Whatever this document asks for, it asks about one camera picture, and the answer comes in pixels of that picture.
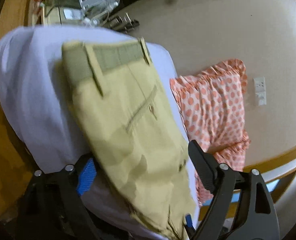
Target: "blue textured pad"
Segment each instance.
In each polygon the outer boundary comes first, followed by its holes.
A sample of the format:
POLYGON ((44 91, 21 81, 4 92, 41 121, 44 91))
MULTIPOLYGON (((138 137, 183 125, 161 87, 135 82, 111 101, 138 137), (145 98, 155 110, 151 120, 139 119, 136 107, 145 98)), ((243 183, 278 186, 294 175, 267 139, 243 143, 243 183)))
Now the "blue textured pad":
POLYGON ((79 196, 90 189, 96 175, 97 171, 93 163, 93 158, 90 158, 79 175, 77 186, 77 193, 79 196))
POLYGON ((187 223, 187 226, 189 227, 189 228, 193 228, 193 225, 192 225, 192 219, 191 219, 191 215, 190 214, 188 214, 188 215, 186 215, 186 223, 187 223))

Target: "wall socket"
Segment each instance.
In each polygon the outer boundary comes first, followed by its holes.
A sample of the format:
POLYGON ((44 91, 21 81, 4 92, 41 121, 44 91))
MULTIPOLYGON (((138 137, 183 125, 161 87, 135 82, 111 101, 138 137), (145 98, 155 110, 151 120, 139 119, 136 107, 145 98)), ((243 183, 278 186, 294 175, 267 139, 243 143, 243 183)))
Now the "wall socket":
POLYGON ((266 99, 266 82, 264 77, 254 78, 256 104, 263 106, 267 104, 266 99))

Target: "beige wall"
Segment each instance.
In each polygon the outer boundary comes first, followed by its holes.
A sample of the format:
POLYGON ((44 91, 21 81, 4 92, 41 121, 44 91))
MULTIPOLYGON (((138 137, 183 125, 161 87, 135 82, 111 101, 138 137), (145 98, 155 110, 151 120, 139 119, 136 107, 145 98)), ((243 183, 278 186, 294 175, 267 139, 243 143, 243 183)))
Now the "beige wall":
POLYGON ((140 21, 131 35, 161 44, 178 74, 228 58, 244 61, 246 165, 296 145, 296 0, 140 0, 123 10, 140 21), (254 77, 266 78, 267 105, 255 106, 254 77))

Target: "mattress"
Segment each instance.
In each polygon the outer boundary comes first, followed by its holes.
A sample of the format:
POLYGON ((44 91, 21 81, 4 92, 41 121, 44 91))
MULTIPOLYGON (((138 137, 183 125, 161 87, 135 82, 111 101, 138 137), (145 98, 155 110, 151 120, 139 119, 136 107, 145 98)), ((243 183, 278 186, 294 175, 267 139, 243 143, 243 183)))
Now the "mattress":
MULTIPOLYGON (((82 132, 66 105, 60 79, 63 42, 112 43, 133 39, 104 28, 76 26, 20 27, 0 40, 0 103, 10 125, 26 144, 38 166, 45 172, 60 171, 90 152, 82 132)), ((166 91, 178 128, 188 141, 169 79, 177 76, 167 50, 148 43, 152 61, 166 91)), ((191 195, 197 203, 194 167, 187 162, 191 195)), ((132 219, 125 201, 112 195, 102 172, 82 196, 84 205, 102 220, 130 232, 135 238, 163 239, 132 219)), ((199 208, 192 214, 194 226, 199 208)))

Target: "silver screw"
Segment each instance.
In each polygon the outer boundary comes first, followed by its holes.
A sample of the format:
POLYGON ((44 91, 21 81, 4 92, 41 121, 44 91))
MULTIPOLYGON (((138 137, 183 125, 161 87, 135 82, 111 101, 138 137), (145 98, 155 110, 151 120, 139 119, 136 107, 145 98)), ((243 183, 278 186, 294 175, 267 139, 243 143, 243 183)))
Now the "silver screw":
POLYGON ((224 170, 224 171, 227 171, 227 169, 228 169, 228 165, 227 165, 226 163, 221 163, 221 164, 219 165, 219 167, 220 167, 222 170, 224 170))
POLYGON ((40 171, 40 170, 37 170, 37 171, 34 172, 34 175, 35 175, 36 177, 41 176, 41 174, 42 174, 42 171, 40 171))
POLYGON ((259 175, 259 170, 257 170, 257 169, 252 169, 252 174, 254 174, 254 175, 259 175))
POLYGON ((65 170, 66 170, 66 171, 73 171, 74 168, 75 168, 75 167, 74 167, 72 164, 69 164, 69 165, 67 165, 67 166, 65 167, 65 170))

